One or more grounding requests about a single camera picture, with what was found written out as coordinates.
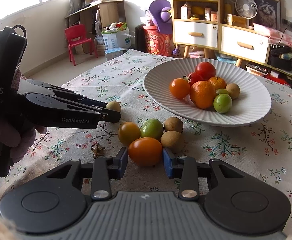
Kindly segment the gloved left hand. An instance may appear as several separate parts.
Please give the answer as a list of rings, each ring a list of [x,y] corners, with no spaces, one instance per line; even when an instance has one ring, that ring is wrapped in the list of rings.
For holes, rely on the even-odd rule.
[[[22,160],[29,147],[34,144],[36,132],[45,134],[47,128],[35,126],[24,135],[20,135],[19,132],[9,124],[0,122],[0,142],[11,148],[10,157],[14,163]]]

